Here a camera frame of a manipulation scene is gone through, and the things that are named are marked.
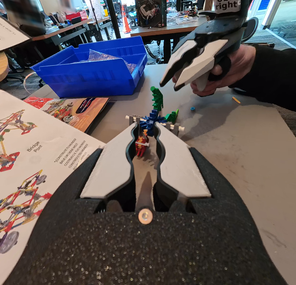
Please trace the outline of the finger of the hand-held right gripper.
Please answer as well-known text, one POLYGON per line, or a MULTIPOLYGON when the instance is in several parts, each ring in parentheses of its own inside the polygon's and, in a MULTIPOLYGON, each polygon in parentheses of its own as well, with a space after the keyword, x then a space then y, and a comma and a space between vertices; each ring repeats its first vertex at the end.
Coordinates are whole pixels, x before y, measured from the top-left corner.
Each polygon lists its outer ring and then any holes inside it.
POLYGON ((183 86, 194 82, 199 91, 203 91, 206 87, 210 71, 214 67, 215 56, 227 43, 227 39, 219 39, 208 43, 199 56, 195 57, 182 71, 177 72, 179 77, 175 83, 174 90, 178 91, 183 86))
POLYGON ((160 87, 164 87, 174 76, 178 79, 183 69, 189 66, 197 56, 198 46, 196 41, 181 40, 169 59, 165 73, 160 81, 160 87))

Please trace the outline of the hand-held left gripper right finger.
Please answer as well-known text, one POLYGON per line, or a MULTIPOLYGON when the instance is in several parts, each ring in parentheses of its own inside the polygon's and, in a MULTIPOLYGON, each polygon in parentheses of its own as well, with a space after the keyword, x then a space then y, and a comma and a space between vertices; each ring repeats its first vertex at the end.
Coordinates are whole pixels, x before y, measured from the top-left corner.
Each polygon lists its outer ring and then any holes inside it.
POLYGON ((165 126, 154 124, 157 165, 156 193, 161 201, 210 198, 211 193, 190 147, 165 126))

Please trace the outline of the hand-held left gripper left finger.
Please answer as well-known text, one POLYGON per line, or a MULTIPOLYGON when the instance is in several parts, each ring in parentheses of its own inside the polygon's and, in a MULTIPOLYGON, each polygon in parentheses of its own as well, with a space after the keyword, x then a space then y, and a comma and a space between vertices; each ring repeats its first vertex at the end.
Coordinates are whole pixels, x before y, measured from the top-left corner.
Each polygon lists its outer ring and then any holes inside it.
POLYGON ((103 148, 80 198, 107 198, 131 177, 131 162, 127 158, 128 145, 136 123, 131 124, 103 148))

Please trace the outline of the blue toy connector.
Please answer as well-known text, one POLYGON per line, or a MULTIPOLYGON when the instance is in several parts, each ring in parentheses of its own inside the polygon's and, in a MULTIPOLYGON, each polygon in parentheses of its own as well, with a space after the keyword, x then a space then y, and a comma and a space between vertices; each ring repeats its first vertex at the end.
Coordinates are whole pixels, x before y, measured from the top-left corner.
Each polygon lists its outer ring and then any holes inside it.
POLYGON ((150 137, 154 136, 154 124, 159 122, 161 124, 166 123, 167 120, 165 117, 159 116, 159 112, 156 109, 153 109, 150 113, 150 116, 145 116, 144 120, 140 120, 140 127, 142 130, 147 130, 147 135, 150 137))

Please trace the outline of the person's right hand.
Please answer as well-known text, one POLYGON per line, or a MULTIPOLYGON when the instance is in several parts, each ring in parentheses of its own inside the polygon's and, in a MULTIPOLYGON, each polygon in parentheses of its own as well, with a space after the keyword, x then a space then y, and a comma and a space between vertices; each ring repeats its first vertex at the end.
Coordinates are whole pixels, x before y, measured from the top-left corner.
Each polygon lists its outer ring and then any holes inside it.
POLYGON ((190 84, 192 92, 200 97, 206 97, 214 94, 218 88, 229 87, 236 83, 250 72, 254 64, 255 55, 256 48, 254 46, 242 44, 237 51, 228 56, 231 60, 231 68, 221 80, 207 81, 203 91, 192 82, 190 84))

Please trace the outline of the wooden side table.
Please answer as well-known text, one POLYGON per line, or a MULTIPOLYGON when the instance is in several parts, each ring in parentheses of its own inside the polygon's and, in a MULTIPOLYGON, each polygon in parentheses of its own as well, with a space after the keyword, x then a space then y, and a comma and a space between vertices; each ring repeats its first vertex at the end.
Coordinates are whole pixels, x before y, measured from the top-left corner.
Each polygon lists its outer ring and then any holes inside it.
POLYGON ((171 26, 166 26, 163 28, 143 28, 138 27, 130 33, 131 37, 141 36, 141 37, 154 37, 161 35, 171 35, 180 34, 193 31, 197 26, 202 23, 207 22, 205 15, 199 15, 198 17, 193 17, 193 20, 189 23, 175 24, 171 26))

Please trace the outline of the toy car box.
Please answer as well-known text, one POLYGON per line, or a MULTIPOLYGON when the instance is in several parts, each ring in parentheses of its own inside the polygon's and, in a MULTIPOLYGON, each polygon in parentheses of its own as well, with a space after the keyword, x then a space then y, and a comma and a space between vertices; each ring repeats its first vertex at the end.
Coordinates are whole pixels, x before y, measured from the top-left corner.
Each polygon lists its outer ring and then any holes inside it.
POLYGON ((167 26, 167 0, 135 0, 135 7, 139 27, 167 26))

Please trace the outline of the orange traffic cone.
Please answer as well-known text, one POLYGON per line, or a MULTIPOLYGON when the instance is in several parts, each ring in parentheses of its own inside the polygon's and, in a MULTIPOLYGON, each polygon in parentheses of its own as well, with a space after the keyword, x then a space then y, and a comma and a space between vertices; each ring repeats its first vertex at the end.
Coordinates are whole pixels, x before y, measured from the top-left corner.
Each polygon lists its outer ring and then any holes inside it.
POLYGON ((123 18, 123 33, 129 34, 132 30, 129 26, 123 5, 121 6, 121 9, 122 9, 122 18, 123 18))

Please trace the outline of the toy instruction booklet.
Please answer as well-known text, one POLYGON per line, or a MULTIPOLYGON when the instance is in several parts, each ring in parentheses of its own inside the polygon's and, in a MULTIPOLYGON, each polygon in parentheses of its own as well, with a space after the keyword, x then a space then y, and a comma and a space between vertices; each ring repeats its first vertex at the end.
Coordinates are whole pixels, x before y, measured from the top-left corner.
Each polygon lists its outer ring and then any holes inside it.
POLYGON ((0 94, 0 282, 3 284, 51 196, 105 143, 3 90, 0 94))

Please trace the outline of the crinkled clear plastic bag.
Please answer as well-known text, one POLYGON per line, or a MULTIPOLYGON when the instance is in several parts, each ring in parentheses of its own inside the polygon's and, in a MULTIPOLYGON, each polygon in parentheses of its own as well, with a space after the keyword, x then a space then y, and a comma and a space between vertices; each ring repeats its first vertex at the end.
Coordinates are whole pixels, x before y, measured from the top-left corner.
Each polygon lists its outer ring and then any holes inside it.
MULTIPOLYGON (((90 49, 88 59, 81 60, 79 62, 106 61, 106 60, 115 60, 115 59, 120 59, 120 58, 90 49)), ((130 74, 132 74, 133 71, 135 70, 137 64, 128 63, 126 60, 124 60, 124 63, 126 65, 126 67, 128 68, 130 74)))

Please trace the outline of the black metal pole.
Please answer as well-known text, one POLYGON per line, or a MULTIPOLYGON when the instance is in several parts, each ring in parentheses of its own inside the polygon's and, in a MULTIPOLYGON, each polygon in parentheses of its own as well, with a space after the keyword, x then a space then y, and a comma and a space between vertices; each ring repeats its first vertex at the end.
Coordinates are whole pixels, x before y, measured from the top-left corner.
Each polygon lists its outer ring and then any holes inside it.
POLYGON ((118 22, 117 22, 117 17, 116 17, 114 5, 113 5, 113 0, 106 0, 106 2, 107 2, 107 7, 109 9, 109 15, 110 15, 110 18, 111 18, 111 22, 112 22, 112 26, 113 26, 113 29, 114 29, 116 39, 120 39, 121 35, 120 35, 119 26, 118 26, 118 22))

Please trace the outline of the blue plastic bin with tag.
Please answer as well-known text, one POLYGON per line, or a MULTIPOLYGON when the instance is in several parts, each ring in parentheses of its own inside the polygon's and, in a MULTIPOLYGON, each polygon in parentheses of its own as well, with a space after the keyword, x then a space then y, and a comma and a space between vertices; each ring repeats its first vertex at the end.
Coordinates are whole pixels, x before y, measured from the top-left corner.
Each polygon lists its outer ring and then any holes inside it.
POLYGON ((60 98, 86 98, 132 95, 147 63, 141 36, 80 44, 35 64, 31 69, 60 98), (87 60, 89 50, 113 55, 120 59, 87 60), (130 74, 124 60, 137 64, 130 74))

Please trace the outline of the long wooden workbench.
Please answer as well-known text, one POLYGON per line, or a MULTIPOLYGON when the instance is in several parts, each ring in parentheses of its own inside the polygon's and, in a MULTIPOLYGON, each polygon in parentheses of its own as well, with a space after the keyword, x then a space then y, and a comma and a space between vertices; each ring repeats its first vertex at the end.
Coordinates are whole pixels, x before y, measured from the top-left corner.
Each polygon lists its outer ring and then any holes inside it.
POLYGON ((75 37, 79 37, 82 43, 92 42, 86 33, 90 31, 89 25, 95 25, 96 23, 92 19, 80 21, 76 24, 71 24, 64 28, 51 27, 47 29, 46 34, 36 36, 32 38, 32 41, 41 41, 49 39, 55 46, 59 46, 62 43, 69 41, 75 37))

